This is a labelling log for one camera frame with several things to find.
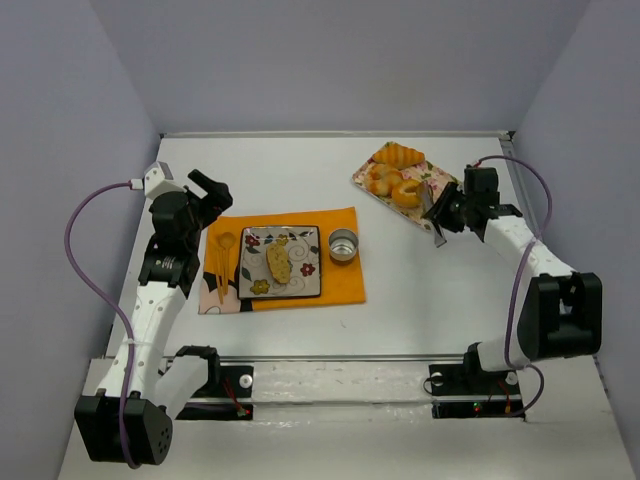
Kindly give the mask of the metal tongs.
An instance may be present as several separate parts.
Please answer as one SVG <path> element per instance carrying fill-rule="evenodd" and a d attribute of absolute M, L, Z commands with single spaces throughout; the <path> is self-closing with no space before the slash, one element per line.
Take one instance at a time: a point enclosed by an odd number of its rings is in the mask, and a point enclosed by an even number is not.
<path fill-rule="evenodd" d="M 423 181 L 421 185 L 418 187 L 417 192 L 420 195 L 420 198 L 423 204 L 423 209 L 424 209 L 422 219 L 424 219 L 430 224 L 431 231 L 434 235 L 434 245 L 437 248 L 440 248 L 444 246 L 447 243 L 447 241 L 439 224 L 435 220 L 433 220 L 429 215 L 429 212 L 434 207 L 434 201 L 432 199 L 432 189 L 426 181 Z"/>

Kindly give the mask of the golden bagel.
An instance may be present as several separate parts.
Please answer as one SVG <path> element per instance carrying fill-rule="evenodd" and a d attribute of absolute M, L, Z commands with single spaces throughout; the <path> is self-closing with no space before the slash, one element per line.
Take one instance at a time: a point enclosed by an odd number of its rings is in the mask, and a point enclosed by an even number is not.
<path fill-rule="evenodd" d="M 412 209 L 422 205 L 423 183 L 408 179 L 396 184 L 391 192 L 393 203 L 401 208 Z"/>

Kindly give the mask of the herb toast slice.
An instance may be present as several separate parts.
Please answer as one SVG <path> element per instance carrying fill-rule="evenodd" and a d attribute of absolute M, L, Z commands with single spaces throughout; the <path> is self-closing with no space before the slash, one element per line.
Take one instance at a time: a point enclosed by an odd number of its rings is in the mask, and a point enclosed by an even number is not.
<path fill-rule="evenodd" d="M 274 280 L 280 284 L 288 284 L 291 278 L 289 256 L 279 243 L 271 243 L 266 249 L 267 266 Z"/>

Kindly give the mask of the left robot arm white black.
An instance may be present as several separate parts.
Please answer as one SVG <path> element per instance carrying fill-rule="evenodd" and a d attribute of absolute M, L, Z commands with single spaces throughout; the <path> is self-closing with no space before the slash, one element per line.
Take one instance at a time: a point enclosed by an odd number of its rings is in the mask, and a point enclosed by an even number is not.
<path fill-rule="evenodd" d="M 161 464 L 171 446 L 174 420 L 197 390 L 220 381 L 219 355 L 210 346 L 182 347 L 168 369 L 161 368 L 170 333 L 200 267 L 201 234 L 233 203 L 226 184 L 197 169 L 188 177 L 203 196 L 178 185 L 162 162 L 125 184 L 150 200 L 153 226 L 131 314 L 97 285 L 91 287 L 125 329 L 95 392 L 80 396 L 74 409 L 94 462 L 123 463 L 132 469 Z"/>

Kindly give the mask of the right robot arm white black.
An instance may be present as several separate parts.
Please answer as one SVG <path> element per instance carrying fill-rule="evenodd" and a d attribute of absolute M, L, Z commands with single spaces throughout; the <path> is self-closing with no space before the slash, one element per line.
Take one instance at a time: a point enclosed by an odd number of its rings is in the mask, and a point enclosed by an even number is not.
<path fill-rule="evenodd" d="M 515 371 L 538 361 L 596 354 L 602 343 L 603 286 L 594 273 L 561 261 L 504 204 L 493 167 L 467 166 L 464 182 L 450 182 L 427 219 L 437 231 L 473 232 L 514 270 L 504 335 L 472 344 L 464 355 L 469 377 Z"/>

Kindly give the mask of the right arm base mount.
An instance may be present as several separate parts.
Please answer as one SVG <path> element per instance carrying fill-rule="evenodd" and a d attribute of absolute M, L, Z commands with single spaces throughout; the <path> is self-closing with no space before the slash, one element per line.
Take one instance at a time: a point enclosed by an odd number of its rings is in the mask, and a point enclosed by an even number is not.
<path fill-rule="evenodd" d="M 469 373 L 462 364 L 429 366 L 423 390 L 434 419 L 523 418 L 524 402 L 514 372 Z"/>

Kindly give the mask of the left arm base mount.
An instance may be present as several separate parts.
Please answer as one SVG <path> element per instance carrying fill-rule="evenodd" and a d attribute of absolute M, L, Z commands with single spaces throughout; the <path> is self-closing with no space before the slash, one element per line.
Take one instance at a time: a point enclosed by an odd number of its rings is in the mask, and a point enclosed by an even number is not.
<path fill-rule="evenodd" d="M 184 421 L 251 421 L 254 366 L 223 364 L 217 384 L 208 381 L 197 390 L 176 419 Z"/>

